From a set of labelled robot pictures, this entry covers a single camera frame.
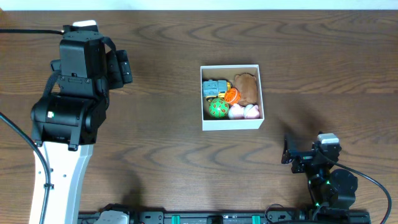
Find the wood grain tabletop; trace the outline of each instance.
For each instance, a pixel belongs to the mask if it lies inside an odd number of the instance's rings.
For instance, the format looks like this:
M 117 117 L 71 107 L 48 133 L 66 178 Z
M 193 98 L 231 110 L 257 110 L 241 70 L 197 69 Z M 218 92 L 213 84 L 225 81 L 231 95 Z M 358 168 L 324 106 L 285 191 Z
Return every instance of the wood grain tabletop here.
M 2 12 L 0 28 L 60 30 L 87 19 L 127 50 L 134 83 L 111 91 L 81 211 L 310 203 L 305 175 L 280 164 L 283 134 L 309 150 L 322 130 L 340 138 L 342 164 L 390 191 L 387 222 L 398 223 L 397 11 Z M 0 111 L 29 134 L 60 39 L 0 35 Z M 265 121 L 258 130 L 202 131 L 200 66 L 239 64 L 260 67 Z M 34 167 L 28 145 L 0 123 L 0 223 L 29 220 Z M 387 200 L 359 177 L 352 208 L 378 223 Z

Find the brown plush toy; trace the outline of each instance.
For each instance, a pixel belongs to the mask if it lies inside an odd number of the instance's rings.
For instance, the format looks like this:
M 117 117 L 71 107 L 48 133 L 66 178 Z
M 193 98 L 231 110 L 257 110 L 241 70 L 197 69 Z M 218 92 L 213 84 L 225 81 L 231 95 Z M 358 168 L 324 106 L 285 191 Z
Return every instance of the brown plush toy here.
M 234 87 L 241 93 L 239 105 L 247 106 L 257 103 L 257 83 L 254 76 L 248 73 L 236 75 Z

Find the green ball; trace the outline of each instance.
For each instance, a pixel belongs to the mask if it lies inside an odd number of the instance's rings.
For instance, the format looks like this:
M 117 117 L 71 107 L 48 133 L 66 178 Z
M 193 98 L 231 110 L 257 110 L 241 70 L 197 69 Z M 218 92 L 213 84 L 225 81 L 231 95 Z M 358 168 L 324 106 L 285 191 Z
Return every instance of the green ball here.
M 229 104 L 222 98 L 215 98 L 209 106 L 210 115 L 215 118 L 224 118 L 228 114 Z

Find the box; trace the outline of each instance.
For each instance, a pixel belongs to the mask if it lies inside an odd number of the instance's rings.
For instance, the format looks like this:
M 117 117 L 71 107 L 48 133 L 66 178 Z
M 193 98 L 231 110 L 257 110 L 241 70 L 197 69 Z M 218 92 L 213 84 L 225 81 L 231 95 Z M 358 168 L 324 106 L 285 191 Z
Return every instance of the box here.
M 202 82 L 207 80 L 228 80 L 234 83 L 235 75 L 250 73 L 257 80 L 257 104 L 259 105 L 259 119 L 216 119 L 208 114 L 209 102 L 203 97 Z M 260 70 L 258 65 L 215 65 L 200 67 L 200 96 L 201 96 L 201 123 L 202 130 L 237 130 L 237 129 L 259 129 L 264 121 L 264 108 L 262 106 L 262 91 Z

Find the toy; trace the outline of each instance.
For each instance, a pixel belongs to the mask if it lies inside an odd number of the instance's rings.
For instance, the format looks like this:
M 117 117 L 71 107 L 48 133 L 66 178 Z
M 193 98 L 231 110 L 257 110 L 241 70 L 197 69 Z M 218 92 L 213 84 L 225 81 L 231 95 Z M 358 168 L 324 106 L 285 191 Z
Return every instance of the toy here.
M 231 105 L 234 105 L 240 99 L 241 93 L 236 88 L 232 88 L 225 93 L 224 100 Z
M 235 76 L 234 87 L 241 93 L 238 103 L 241 106 L 257 103 L 256 78 L 248 73 Z
M 258 119 L 260 111 L 258 105 L 241 106 L 235 103 L 228 111 L 230 119 Z
M 210 115 L 215 118 L 224 118 L 228 114 L 229 104 L 222 98 L 215 98 L 209 106 Z
M 231 89 L 231 83 L 226 80 L 208 80 L 203 82 L 203 97 L 206 97 L 206 100 L 211 102 L 215 98 L 224 98 L 225 93 Z

